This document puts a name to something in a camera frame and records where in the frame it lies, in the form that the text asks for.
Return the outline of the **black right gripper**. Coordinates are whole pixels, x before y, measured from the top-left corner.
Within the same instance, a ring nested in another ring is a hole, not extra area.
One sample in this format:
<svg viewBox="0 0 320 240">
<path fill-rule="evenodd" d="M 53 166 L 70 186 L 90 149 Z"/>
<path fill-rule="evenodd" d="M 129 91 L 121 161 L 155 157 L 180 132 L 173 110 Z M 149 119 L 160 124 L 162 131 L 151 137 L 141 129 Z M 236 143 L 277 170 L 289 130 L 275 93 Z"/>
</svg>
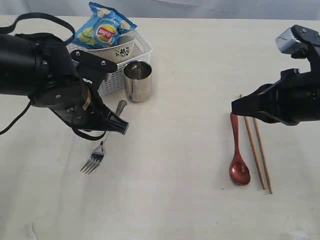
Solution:
<svg viewBox="0 0 320 240">
<path fill-rule="evenodd" d="M 253 93 L 234 100 L 231 112 L 268 124 L 298 125 L 320 120 L 320 72 L 284 70 L 280 80 L 266 83 Z"/>
</svg>

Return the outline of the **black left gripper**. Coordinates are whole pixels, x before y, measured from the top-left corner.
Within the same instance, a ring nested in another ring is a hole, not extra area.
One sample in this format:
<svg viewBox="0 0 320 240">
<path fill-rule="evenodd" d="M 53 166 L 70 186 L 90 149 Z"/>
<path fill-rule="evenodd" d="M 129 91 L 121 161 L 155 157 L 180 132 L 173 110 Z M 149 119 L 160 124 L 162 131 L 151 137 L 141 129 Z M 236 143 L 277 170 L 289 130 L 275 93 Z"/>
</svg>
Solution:
<svg viewBox="0 0 320 240">
<path fill-rule="evenodd" d="M 120 104 L 116 111 L 110 110 L 91 84 L 83 83 L 83 89 L 75 101 L 61 109 L 51 111 L 68 127 L 84 131 L 107 131 L 125 135 L 129 123 L 120 115 L 126 105 Z"/>
</svg>

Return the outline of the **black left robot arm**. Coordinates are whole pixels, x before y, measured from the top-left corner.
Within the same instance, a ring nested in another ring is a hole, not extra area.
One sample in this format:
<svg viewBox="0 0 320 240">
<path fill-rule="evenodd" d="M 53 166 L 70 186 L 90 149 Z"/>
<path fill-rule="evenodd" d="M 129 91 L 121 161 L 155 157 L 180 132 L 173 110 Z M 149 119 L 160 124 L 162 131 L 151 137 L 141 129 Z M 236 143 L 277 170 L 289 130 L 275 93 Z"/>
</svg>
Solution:
<svg viewBox="0 0 320 240">
<path fill-rule="evenodd" d="M 69 52 L 50 33 L 0 36 L 0 92 L 26 96 L 33 107 L 50 109 L 77 135 L 125 134 L 128 123 L 102 101 L 102 81 L 117 64 L 82 50 Z"/>
</svg>

